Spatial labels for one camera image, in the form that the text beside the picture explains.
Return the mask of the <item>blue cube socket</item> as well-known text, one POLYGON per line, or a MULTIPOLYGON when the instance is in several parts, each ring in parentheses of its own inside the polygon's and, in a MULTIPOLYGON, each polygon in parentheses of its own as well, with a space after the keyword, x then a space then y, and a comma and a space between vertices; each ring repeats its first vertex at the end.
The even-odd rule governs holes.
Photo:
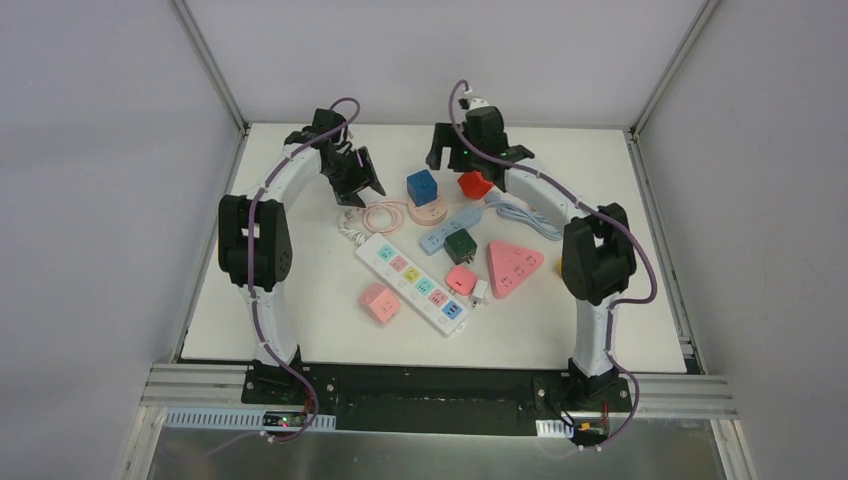
POLYGON ((438 184, 429 170, 420 170, 408 175, 406 187, 415 207, 429 204, 438 198, 438 184))

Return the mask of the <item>pink plug adapter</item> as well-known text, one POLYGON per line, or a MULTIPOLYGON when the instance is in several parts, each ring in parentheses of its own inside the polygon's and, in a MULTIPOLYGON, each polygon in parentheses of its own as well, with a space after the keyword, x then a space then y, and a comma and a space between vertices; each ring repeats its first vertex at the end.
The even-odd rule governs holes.
POLYGON ((478 276, 468 267, 456 265, 446 275, 445 282, 453 294, 469 296, 478 282, 478 276))

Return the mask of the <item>red cube socket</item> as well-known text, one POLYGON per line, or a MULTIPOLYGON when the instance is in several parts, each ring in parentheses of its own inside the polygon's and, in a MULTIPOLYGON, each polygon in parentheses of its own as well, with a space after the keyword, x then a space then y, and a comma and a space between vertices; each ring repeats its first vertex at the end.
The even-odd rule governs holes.
POLYGON ((462 194, 470 200, 483 199, 494 187, 480 172, 465 172, 457 179, 462 194))

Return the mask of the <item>dark green cube adapter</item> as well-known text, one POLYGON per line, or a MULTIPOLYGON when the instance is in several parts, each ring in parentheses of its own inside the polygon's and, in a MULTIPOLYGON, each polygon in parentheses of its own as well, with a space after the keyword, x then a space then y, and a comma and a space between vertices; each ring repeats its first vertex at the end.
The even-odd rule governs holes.
POLYGON ((459 229, 445 238, 444 249, 455 265, 474 261, 478 245, 466 229, 459 229))

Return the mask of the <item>light blue power strip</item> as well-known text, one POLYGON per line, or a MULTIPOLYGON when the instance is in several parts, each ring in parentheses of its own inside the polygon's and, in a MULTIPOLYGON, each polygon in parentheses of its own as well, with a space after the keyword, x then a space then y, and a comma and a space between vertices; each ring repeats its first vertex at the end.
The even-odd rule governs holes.
POLYGON ((474 206, 464 208, 421 237, 418 245, 426 255, 433 256, 444 248, 449 235, 462 229, 468 230, 479 224, 481 220, 481 208, 474 206))

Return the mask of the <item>white USB charger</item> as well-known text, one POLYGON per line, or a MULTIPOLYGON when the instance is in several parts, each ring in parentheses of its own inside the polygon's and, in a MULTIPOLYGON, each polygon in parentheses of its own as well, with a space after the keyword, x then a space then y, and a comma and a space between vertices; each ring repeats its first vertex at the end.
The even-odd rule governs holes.
POLYGON ((472 291, 469 295, 469 299, 471 301, 471 305, 473 308, 477 308, 481 305, 488 304, 488 294, 489 283, 483 279, 478 279, 472 288, 472 291))

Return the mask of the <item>pink cube socket adapter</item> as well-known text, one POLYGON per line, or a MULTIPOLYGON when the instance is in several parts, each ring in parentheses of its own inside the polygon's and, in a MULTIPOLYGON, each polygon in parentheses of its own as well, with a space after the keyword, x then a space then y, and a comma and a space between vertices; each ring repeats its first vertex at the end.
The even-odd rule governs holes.
POLYGON ((358 303, 369 316, 380 324, 389 322, 400 310, 400 300, 383 283, 375 282, 358 297, 358 303))

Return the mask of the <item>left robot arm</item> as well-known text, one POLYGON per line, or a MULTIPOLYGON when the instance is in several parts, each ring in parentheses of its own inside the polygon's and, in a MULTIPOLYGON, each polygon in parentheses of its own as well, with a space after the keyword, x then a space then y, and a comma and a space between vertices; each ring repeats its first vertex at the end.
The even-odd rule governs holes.
POLYGON ((316 109, 310 124, 285 138, 276 164, 247 191, 218 203, 218 265, 247 305, 256 361, 278 367, 266 389, 281 404, 297 402, 305 390, 305 378, 290 365, 299 343, 284 295, 294 260, 287 211, 319 176, 342 207, 364 207, 364 189, 385 192, 368 149, 352 141, 350 125, 360 109, 352 97, 316 109))

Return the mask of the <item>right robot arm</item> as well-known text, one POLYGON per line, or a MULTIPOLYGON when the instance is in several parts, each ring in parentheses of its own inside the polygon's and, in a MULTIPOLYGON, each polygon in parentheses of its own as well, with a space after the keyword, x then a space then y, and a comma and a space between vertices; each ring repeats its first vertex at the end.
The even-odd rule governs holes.
POLYGON ((594 432, 579 426, 570 412, 554 409, 568 439, 581 451, 601 451, 632 422, 640 401, 639 381, 612 353, 614 323, 619 306, 628 303, 624 292, 639 264, 644 265, 650 291, 634 305, 651 303, 657 296, 656 273, 644 248, 629 228, 625 209, 611 203, 591 206, 546 173, 522 145, 510 145, 500 110, 473 94, 467 80, 451 89, 448 113, 465 113, 464 121, 451 118, 435 126, 427 165, 440 169, 442 151, 450 149, 449 168, 478 172, 504 193, 524 201, 561 233, 559 275, 576 300, 575 347, 567 366, 566 397, 583 410, 595 408, 622 376, 633 384, 625 420, 612 430, 606 416, 594 432))

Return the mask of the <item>pink triangular power strip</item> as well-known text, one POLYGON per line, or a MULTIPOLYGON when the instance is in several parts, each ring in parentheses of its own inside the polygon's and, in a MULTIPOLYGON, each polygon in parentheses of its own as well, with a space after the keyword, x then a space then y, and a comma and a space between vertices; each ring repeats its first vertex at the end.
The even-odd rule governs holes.
POLYGON ((513 293, 544 263, 544 255, 536 250, 493 240, 486 250, 490 287, 496 299, 513 293))

